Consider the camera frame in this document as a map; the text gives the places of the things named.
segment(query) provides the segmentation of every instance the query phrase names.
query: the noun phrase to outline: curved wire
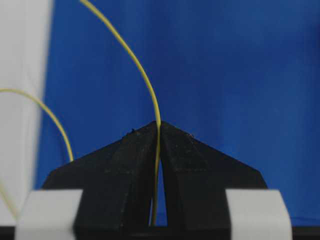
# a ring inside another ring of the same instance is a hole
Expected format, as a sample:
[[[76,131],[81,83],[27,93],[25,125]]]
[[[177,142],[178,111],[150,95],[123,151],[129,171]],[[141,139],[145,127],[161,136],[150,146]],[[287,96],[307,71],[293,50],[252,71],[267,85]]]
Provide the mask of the curved wire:
[[[34,96],[32,96],[32,95],[30,95],[30,94],[28,94],[28,93],[26,93],[26,92],[24,92],[22,90],[14,89],[14,88],[0,88],[0,93],[18,94],[18,95],[24,96],[24,97],[32,100],[36,104],[38,104],[49,115],[49,117],[55,123],[57,128],[60,130],[60,132],[61,132],[61,134],[63,136],[64,142],[65,142],[65,145],[66,145],[66,149],[68,151],[70,162],[72,162],[74,160],[74,155],[72,153],[70,142],[69,142],[69,139],[67,137],[67,134],[66,134],[64,128],[62,127],[61,123],[59,122],[57,117],[54,115],[54,113],[41,100],[39,100],[38,98],[36,98],[36,97],[34,97]],[[2,195],[3,200],[6,203],[6,205],[8,206],[8,208],[9,208],[10,212],[12,213],[13,217],[15,219],[17,219],[18,210],[15,207],[13,201],[11,200],[9,194],[7,193],[7,191],[5,189],[5,186],[3,184],[1,184],[1,182],[0,182],[0,194]]]
[[[123,48],[127,51],[127,53],[132,58],[133,62],[137,66],[138,70],[140,71],[144,82],[149,90],[149,93],[152,98],[154,113],[155,113],[155,120],[157,126],[157,143],[156,143],[156,151],[155,151],[155,174],[154,174],[154,192],[152,198],[152,217],[151,217],[151,225],[156,224],[156,213],[157,213],[157,205],[158,205],[158,175],[159,175],[159,160],[160,160],[160,126],[161,126],[161,116],[159,105],[157,101],[157,97],[155,91],[150,83],[150,80],[140,64],[139,60],[137,59],[136,55],[132,52],[130,47],[126,44],[111,22],[88,0],[79,0],[83,5],[85,5],[94,15],[96,15],[110,30],[110,32],[114,35],[114,37],[118,40],[118,42],[123,46]]]

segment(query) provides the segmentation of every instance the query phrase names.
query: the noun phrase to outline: white wall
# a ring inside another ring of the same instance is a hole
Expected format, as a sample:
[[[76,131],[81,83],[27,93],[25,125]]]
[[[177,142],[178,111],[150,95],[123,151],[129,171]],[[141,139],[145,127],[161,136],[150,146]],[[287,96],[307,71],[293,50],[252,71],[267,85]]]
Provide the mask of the white wall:
[[[42,98],[52,9],[53,0],[0,1],[0,88]],[[33,185],[40,113],[29,99],[0,94],[0,181],[19,209]]]

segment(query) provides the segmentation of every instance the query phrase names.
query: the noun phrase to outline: blue fabric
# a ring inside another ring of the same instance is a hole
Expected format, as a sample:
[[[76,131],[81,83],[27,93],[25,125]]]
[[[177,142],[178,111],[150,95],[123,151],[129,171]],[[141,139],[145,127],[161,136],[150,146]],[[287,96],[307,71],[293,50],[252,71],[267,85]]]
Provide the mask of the blue fabric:
[[[260,170],[291,217],[320,219],[319,0],[92,2],[140,59],[163,120]],[[45,103],[76,158],[155,119],[132,60],[76,0],[55,2]],[[68,161],[45,115],[39,142],[37,188]]]

